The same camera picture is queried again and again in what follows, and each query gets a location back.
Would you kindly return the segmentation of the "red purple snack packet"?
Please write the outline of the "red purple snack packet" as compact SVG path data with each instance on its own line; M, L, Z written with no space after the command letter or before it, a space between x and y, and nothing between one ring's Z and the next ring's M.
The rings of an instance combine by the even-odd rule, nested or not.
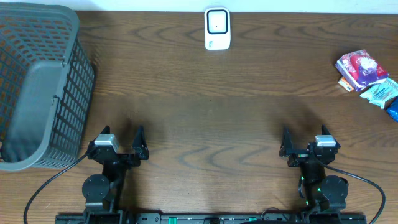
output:
M355 91L380 84L389 77L389 73L365 50L344 54L337 60L335 67Z

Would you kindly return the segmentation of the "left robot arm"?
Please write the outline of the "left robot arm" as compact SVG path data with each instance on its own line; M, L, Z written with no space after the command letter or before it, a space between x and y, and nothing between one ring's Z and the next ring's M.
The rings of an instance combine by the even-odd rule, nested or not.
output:
M101 174L89 176L83 183L85 197L84 223L134 223L134 217L119 207L127 171L148 160L144 128L139 126L132 143L131 153L119 153L119 142L105 126L89 143L86 152L89 160L103 166Z

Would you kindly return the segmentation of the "teal snack packet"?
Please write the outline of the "teal snack packet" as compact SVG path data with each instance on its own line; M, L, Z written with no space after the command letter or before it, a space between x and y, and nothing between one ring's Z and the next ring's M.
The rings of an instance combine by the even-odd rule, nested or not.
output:
M386 102L397 96L397 82L387 78L383 83L373 85L360 94L361 98L367 99L371 104L385 108Z

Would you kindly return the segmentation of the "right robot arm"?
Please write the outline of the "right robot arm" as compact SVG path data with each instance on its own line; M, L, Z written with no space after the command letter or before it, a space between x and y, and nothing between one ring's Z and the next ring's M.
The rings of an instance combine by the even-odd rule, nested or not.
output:
M299 167L301 178L298 191L307 202L301 213L304 223L343 223L340 211L346 208L348 181L336 175L326 175L325 166L335 160L340 144L327 130L315 136L305 149L294 147L287 128L283 129L280 157L287 157L289 167Z

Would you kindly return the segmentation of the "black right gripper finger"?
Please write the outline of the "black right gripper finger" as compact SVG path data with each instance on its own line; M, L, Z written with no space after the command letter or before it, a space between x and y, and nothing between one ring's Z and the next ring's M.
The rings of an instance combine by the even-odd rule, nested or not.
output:
M340 149L340 144L329 132L328 128L323 124L321 126L321 137L320 137L320 147L322 148L332 148L338 151Z
M288 157L292 154L293 144L289 130L284 127L282 135L282 143L279 150L279 157Z

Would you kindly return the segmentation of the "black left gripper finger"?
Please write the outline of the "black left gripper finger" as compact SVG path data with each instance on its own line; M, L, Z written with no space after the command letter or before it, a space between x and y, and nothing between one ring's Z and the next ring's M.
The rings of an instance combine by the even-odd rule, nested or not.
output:
M132 143L132 149L134 150L134 154L140 160L149 159L149 149L147 147L143 126L139 126L139 129L137 130L137 133Z
M104 129L100 132L100 134L109 134L110 133L110 127L109 126L105 126ZM93 148L95 147L95 140L96 138L94 138L94 140L90 141L88 148L85 152L86 155L89 155L90 152L93 150Z

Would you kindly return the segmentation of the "small orange box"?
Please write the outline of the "small orange box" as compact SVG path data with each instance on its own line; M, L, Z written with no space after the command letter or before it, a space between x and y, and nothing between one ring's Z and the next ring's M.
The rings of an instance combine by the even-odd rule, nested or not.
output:
M349 82L344 77L341 77L338 80L338 84L341 87L343 87L347 92L352 92L354 90L354 88L349 84Z

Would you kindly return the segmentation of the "blue cookie packet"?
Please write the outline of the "blue cookie packet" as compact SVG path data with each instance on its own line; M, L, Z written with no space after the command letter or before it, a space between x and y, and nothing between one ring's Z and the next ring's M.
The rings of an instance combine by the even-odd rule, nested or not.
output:
M386 109L386 113L395 121L398 122L398 98L389 105Z

